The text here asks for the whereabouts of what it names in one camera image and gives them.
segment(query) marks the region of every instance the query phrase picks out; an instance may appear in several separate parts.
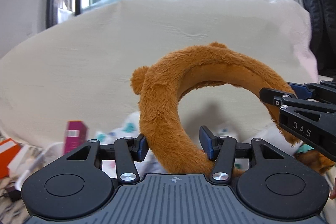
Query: box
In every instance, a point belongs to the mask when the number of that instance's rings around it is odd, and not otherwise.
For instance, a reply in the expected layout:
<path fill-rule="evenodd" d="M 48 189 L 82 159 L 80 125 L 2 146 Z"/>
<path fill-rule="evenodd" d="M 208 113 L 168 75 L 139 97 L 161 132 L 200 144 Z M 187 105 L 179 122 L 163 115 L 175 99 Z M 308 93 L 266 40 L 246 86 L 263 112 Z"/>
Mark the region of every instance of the box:
<path fill-rule="evenodd" d="M 21 147 L 12 139 L 0 142 L 0 179 L 9 175 L 8 165 L 20 151 Z"/>
<path fill-rule="evenodd" d="M 82 121 L 69 121 L 65 132 L 64 154 L 86 142 L 87 127 Z"/>

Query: blue gripper pad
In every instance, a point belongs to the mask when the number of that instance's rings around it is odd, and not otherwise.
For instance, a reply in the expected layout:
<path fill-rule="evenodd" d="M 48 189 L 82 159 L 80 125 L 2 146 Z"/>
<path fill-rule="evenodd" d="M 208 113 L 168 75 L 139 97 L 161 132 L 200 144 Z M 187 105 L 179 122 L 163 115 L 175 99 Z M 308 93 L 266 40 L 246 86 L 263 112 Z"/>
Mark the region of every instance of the blue gripper pad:
<path fill-rule="evenodd" d="M 288 83 L 288 84 L 294 90 L 298 99 L 302 100 L 312 99 L 313 94 L 311 91 L 308 90 L 308 88 L 305 85 L 296 83 Z"/>
<path fill-rule="evenodd" d="M 202 127 L 199 128 L 199 142 L 201 143 L 204 153 L 208 156 L 208 159 L 214 160 L 211 139 Z"/>
<path fill-rule="evenodd" d="M 138 150 L 138 158 L 141 160 L 145 160 L 145 157 L 148 152 L 148 143 L 145 137 L 143 137 L 139 144 L 139 150 Z"/>

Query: metal screw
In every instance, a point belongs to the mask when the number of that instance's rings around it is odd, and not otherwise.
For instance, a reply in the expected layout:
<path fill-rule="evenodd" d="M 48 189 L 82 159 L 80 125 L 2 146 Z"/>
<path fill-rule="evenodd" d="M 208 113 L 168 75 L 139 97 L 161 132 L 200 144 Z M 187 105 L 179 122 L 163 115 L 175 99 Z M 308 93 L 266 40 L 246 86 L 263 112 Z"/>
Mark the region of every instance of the metal screw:
<path fill-rule="evenodd" d="M 229 175 L 227 173 L 223 173 L 223 172 L 218 172 L 218 173 L 214 173 L 212 175 L 212 178 L 214 180 L 227 180 L 229 178 Z"/>
<path fill-rule="evenodd" d="M 133 173 L 123 173 L 120 176 L 120 179 L 123 181 L 132 181 L 135 180 L 137 178 L 137 176 Z"/>

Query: crosshair mark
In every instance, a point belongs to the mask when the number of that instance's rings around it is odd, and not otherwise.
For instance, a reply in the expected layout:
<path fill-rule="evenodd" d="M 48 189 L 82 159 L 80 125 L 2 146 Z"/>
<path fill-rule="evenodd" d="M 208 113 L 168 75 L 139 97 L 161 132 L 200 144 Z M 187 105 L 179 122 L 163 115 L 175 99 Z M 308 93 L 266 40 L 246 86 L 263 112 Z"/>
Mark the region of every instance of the crosshair mark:
<path fill-rule="evenodd" d="M 180 178 L 178 178 L 178 177 L 173 177 L 172 179 L 171 179 L 173 182 L 179 182 L 180 181 Z"/>

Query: orange box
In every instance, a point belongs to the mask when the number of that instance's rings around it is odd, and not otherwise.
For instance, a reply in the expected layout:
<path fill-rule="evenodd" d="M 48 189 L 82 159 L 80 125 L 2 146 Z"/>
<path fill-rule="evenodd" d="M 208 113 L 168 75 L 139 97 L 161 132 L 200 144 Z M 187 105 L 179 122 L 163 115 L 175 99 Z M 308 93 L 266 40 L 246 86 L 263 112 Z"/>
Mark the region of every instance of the orange box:
<path fill-rule="evenodd" d="M 0 142 L 0 179 L 9 175 L 7 166 L 20 151 L 21 147 L 12 139 Z"/>

